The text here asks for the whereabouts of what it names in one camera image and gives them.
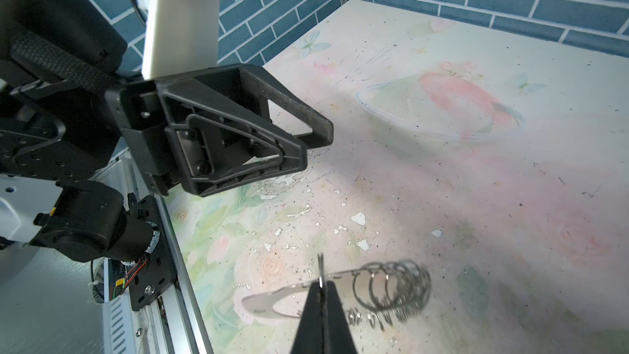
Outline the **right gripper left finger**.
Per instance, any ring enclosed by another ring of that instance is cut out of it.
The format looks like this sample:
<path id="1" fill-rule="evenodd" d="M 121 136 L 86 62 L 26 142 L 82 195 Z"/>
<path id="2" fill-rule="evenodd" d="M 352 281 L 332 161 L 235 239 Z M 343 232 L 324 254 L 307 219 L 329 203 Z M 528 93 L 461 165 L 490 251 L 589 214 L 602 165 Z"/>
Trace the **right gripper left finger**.
<path id="1" fill-rule="evenodd" d="M 321 293 L 318 282 L 310 286 L 291 354 L 320 354 L 322 352 Z"/>

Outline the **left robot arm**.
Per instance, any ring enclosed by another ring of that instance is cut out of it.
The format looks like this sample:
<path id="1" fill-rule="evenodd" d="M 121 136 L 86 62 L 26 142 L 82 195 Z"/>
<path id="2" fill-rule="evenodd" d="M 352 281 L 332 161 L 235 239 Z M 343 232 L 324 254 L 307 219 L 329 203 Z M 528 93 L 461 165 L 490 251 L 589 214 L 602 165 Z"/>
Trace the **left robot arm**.
<path id="1" fill-rule="evenodd" d="M 219 66 L 220 0 L 148 0 L 139 75 L 88 0 L 1 0 L 1 236 L 133 262 L 160 232 L 93 181 L 125 141 L 150 192 L 199 197 L 303 171 L 330 120 L 263 67 Z"/>

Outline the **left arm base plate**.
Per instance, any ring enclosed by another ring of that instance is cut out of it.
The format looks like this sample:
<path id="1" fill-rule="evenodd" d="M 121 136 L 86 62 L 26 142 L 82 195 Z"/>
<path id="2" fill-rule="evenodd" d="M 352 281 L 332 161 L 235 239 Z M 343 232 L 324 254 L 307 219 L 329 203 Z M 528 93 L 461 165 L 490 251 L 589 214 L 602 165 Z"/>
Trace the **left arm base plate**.
<path id="1" fill-rule="evenodd" d="M 149 246 L 150 252 L 144 253 L 124 277 L 122 293 L 129 294 L 131 309 L 137 312 L 157 301 L 176 282 L 177 272 L 157 200 L 151 195 L 137 200 L 130 193 L 128 201 L 131 216 L 149 224 L 158 234 L 157 243 Z"/>

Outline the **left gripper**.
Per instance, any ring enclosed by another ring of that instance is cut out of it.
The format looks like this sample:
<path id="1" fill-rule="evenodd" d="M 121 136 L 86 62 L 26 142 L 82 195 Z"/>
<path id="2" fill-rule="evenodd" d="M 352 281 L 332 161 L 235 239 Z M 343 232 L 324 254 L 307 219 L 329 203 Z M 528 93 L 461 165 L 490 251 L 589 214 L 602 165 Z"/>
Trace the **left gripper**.
<path id="1" fill-rule="evenodd" d="M 169 124 L 160 96 L 200 114 Z M 307 149 L 334 141 L 332 121 L 255 65 L 118 83 L 104 97 L 152 193 L 181 185 L 187 193 L 208 197 L 295 173 L 306 169 Z M 276 127 L 269 103 L 311 131 L 292 136 Z"/>

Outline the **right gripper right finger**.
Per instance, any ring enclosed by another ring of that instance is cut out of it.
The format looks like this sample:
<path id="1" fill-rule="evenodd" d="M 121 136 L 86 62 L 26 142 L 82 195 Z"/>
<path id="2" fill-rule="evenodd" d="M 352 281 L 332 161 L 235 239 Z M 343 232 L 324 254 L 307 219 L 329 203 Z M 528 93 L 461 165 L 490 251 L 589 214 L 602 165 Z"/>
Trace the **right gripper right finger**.
<path id="1" fill-rule="evenodd" d="M 322 353 L 357 354 L 337 287 L 326 281 L 321 292 Z"/>

